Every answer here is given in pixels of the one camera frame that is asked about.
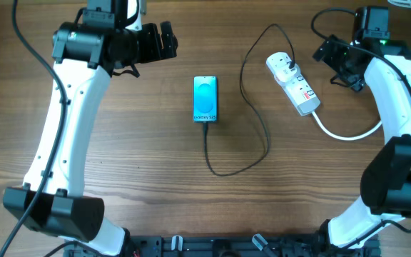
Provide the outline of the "blue Galaxy smartphone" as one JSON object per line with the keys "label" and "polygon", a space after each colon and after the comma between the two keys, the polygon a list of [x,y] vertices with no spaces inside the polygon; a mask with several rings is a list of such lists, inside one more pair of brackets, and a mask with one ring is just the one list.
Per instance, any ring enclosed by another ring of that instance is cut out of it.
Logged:
{"label": "blue Galaxy smartphone", "polygon": [[193,79],[193,121],[218,120],[218,80],[216,76],[195,76]]}

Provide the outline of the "white power extension strip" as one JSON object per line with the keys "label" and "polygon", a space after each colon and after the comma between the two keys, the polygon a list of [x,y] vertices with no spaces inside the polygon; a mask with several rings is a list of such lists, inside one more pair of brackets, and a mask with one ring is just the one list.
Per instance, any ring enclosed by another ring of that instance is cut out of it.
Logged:
{"label": "white power extension strip", "polygon": [[[290,68],[293,68],[295,65],[285,52],[274,53],[266,59],[266,66],[269,68],[273,76],[277,67],[285,66],[287,64]],[[320,105],[320,99],[301,72],[296,79],[293,79],[289,84],[280,87],[301,116],[307,116],[313,113]]]}

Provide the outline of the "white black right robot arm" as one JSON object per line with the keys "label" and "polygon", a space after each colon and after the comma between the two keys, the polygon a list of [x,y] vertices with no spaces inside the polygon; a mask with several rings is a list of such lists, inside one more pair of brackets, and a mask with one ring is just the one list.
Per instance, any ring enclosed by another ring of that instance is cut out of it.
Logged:
{"label": "white black right robot arm", "polygon": [[332,84],[371,90],[385,144],[362,174],[358,199],[318,231],[316,251],[329,256],[358,251],[382,229],[411,218],[411,53],[391,39],[388,8],[364,6],[352,14],[351,40],[324,36],[313,57],[335,72]]}

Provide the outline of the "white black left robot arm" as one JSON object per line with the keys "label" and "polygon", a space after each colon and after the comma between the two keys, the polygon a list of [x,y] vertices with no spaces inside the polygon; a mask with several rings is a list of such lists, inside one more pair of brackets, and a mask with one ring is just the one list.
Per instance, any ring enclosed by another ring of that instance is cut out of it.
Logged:
{"label": "white black left robot arm", "polygon": [[143,24],[142,1],[89,1],[52,38],[51,100],[38,150],[4,208],[18,227],[59,237],[65,253],[137,256],[126,228],[104,216],[101,198],[84,195],[86,153],[101,100],[113,76],[138,76],[137,64],[176,57],[171,23]]}

